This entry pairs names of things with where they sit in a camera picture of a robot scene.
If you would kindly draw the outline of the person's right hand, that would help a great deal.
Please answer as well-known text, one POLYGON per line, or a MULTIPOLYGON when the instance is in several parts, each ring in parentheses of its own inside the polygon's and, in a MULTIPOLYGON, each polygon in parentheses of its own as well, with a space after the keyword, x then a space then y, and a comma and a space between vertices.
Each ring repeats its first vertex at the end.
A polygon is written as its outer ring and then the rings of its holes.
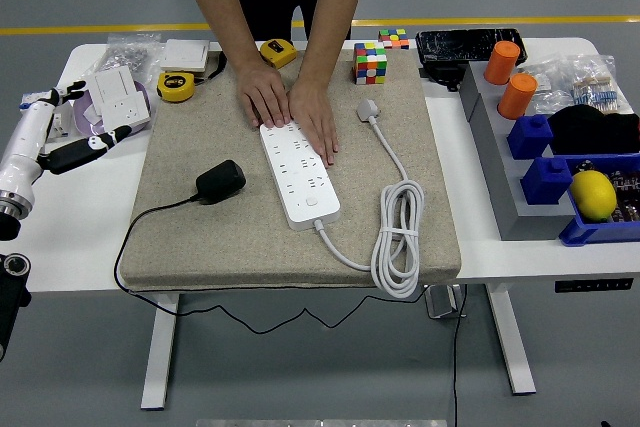
POLYGON ((242 67, 237 73, 237 87, 240 103, 253 127, 283 127, 290 122, 284 84, 273 67, 260 62, 242 67))

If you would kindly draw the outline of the person's left hand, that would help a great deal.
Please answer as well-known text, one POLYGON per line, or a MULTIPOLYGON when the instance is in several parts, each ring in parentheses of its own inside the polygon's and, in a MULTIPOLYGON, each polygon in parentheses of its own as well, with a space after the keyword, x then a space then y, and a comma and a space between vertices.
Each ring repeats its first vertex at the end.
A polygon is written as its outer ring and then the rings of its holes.
POLYGON ((339 143, 328 85, 299 77, 288 93, 289 110, 325 167, 335 162, 339 143))

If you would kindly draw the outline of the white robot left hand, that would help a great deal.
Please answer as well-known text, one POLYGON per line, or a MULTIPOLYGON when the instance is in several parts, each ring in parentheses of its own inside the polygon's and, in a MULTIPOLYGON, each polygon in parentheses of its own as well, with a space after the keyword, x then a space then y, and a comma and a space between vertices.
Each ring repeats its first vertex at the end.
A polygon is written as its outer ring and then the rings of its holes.
POLYGON ((1 190, 11 198, 33 202, 33 184, 45 170, 59 175, 88 164, 130 135, 132 128, 123 125, 70 142, 48 154, 42 152, 54 109, 68 100, 80 98, 85 85, 84 81, 76 81, 66 87, 53 88, 22 114, 1 161, 1 190))

